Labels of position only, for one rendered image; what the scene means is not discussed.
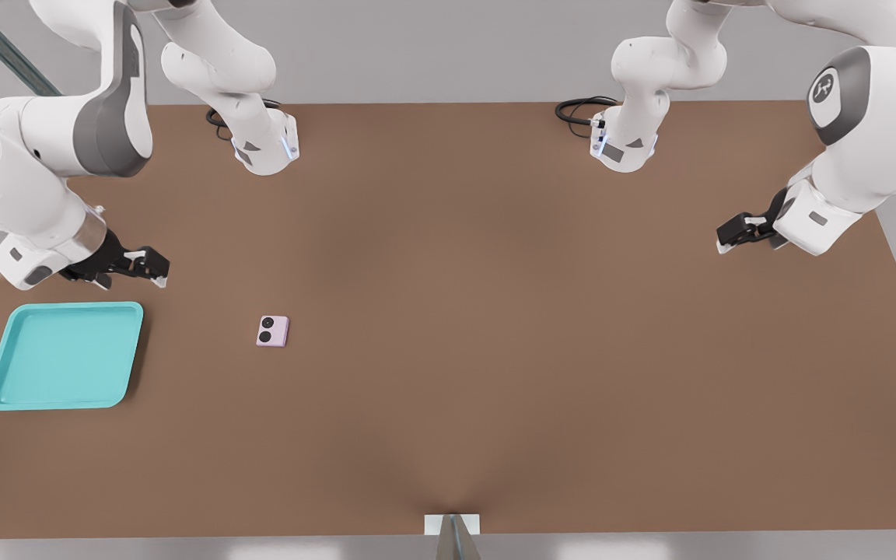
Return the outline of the pale blue-green tray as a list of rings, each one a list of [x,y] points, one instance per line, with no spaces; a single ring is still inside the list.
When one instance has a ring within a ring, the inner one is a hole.
[[[0,341],[0,411],[96,410],[128,390],[145,309],[137,302],[33,303]]]

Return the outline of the small pale lilac phone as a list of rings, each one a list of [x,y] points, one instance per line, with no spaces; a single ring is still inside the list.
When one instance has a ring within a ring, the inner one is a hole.
[[[289,318],[266,315],[260,319],[256,345],[260,347],[284,348],[287,345]]]

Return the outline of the silver frame post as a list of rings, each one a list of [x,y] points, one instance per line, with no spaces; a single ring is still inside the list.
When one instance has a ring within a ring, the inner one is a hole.
[[[0,62],[38,96],[60,96],[61,91],[0,31]]]
[[[482,560],[474,535],[481,533],[479,514],[426,514],[424,535],[436,535],[435,560]]]

